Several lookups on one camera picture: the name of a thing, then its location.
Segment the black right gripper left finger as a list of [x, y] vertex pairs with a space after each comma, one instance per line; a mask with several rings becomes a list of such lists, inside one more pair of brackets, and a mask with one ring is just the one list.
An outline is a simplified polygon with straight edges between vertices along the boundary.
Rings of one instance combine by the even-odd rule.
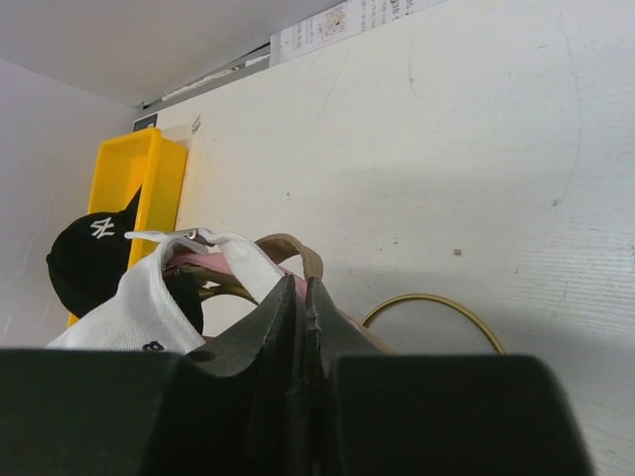
[[285, 277], [218, 339], [159, 351], [5, 350], [5, 475], [304, 475], [302, 316]]

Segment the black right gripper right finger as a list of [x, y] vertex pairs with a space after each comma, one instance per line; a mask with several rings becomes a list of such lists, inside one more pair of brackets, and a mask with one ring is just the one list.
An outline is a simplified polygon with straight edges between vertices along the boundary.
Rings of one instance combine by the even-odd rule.
[[589, 475], [565, 391], [527, 355], [396, 355], [311, 279], [324, 475]]

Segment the pink cap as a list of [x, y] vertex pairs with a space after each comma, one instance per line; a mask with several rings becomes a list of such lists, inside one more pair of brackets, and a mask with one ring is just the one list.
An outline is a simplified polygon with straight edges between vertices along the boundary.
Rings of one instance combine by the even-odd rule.
[[[307, 299], [309, 279], [323, 277], [323, 262], [320, 255], [288, 234], [268, 235], [258, 240], [256, 245], [281, 273], [294, 277], [297, 293], [302, 299]], [[302, 261], [304, 272], [302, 278], [280, 267], [281, 263], [295, 256], [299, 256]], [[199, 293], [201, 300], [220, 295], [233, 295], [256, 303], [252, 293], [247, 290], [243, 282], [235, 278], [221, 253], [202, 255], [190, 251], [178, 252], [169, 260], [168, 268], [179, 268], [184, 273], [190, 273], [200, 286], [207, 282], [215, 283], [215, 288]]]

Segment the black cap white logo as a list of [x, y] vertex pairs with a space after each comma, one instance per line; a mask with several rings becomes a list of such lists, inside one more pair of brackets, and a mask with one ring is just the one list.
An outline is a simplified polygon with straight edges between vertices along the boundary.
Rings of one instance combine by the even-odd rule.
[[84, 215], [55, 240], [46, 257], [52, 286], [63, 306], [83, 318], [116, 294], [128, 268], [140, 194], [121, 211]]

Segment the black cap gold logo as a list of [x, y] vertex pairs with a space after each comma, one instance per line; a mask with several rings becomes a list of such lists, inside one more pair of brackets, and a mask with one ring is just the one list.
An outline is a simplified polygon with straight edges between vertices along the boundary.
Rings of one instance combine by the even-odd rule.
[[199, 334], [202, 334], [203, 312], [194, 277], [178, 272], [165, 278], [165, 284], [188, 322]]

